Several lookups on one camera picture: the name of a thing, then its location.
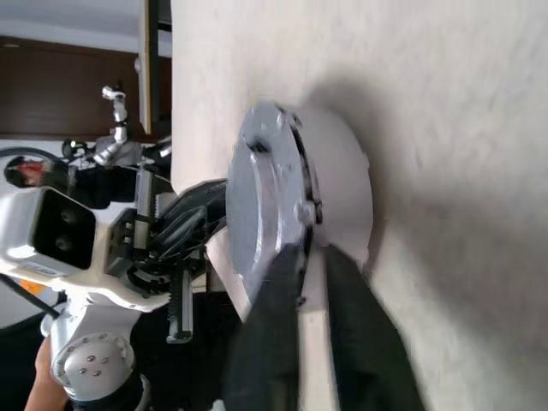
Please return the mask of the glossy black robot visor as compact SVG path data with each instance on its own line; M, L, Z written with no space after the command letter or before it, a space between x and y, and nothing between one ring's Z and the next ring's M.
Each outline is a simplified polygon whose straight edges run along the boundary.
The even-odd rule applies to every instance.
M4 168L4 177L17 188L52 187L66 191L69 187L69 169L66 165L46 160L13 158Z

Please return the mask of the dark brown cabinet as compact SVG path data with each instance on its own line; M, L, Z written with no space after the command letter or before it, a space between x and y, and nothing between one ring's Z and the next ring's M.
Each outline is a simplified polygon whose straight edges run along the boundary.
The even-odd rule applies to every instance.
M114 127L104 86L121 86L133 137L140 122L136 54L0 36L0 139L96 140Z

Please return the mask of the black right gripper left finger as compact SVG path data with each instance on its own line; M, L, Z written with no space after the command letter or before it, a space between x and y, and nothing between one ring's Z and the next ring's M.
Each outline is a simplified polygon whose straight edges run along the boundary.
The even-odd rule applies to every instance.
M265 277L232 344L223 377L226 411L300 411L302 250L288 245Z

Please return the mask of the tan rounded object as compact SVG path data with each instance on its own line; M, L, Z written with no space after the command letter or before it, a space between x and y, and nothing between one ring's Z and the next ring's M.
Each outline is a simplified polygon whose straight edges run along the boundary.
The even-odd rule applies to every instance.
M68 396L51 376L51 339L40 345L35 358L35 379L24 411L64 411Z

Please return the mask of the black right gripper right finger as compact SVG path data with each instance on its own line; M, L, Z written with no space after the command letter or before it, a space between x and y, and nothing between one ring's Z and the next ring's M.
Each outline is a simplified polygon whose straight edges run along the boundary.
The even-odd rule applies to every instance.
M426 411L398 329L355 260L329 246L325 269L340 410Z

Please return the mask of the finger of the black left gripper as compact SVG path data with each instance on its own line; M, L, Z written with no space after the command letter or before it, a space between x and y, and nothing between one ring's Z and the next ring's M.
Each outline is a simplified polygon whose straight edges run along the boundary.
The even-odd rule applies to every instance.
M226 217L226 179L210 180L191 187L178 195L160 214L160 220L167 222L186 211L205 207L214 219Z
M203 247L225 224L225 211L219 207L193 207L160 218L152 226L152 259L170 259Z

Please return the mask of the white motor housing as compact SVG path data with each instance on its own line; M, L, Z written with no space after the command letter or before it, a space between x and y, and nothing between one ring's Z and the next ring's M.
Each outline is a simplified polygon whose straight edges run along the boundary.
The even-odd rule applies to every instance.
M312 180L313 198L298 208L312 224L312 245L304 276L301 309L327 309L323 252L329 245L365 264L372 233L369 161L347 123L337 114L311 105L293 107Z

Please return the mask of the gray round housing lid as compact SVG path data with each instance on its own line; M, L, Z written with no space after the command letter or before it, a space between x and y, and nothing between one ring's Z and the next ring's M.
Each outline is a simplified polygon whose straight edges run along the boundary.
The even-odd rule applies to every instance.
M232 265L250 301L286 245L301 247L297 269L305 269L316 210L295 112L272 101L247 112L229 167L225 209Z

